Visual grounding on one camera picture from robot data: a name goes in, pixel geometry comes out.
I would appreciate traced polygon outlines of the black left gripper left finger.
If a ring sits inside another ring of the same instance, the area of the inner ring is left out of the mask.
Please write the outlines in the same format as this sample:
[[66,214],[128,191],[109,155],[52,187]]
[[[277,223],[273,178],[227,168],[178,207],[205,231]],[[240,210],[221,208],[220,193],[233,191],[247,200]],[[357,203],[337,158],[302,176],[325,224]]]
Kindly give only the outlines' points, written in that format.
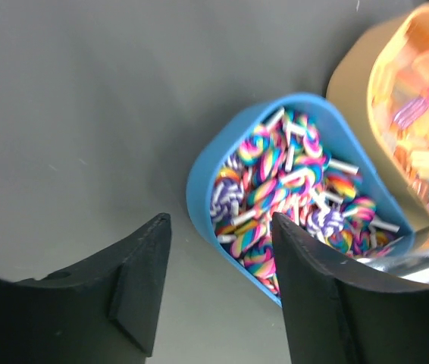
[[171,248],[161,213],[42,280],[0,278],[0,363],[144,363]]

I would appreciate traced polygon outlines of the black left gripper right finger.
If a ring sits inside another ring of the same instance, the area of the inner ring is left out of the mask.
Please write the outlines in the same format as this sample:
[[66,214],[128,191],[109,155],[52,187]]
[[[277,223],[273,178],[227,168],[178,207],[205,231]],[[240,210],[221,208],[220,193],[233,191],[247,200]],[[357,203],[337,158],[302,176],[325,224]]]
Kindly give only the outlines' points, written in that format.
[[273,244],[294,363],[429,363],[429,284],[378,271],[276,214]]

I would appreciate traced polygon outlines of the silver metal scoop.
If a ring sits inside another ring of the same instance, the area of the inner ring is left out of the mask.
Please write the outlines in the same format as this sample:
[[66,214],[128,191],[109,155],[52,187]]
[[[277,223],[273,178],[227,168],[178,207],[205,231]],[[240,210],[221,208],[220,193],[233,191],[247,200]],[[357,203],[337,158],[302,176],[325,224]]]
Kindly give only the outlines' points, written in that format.
[[429,227],[373,249],[357,261],[408,281],[429,284]]

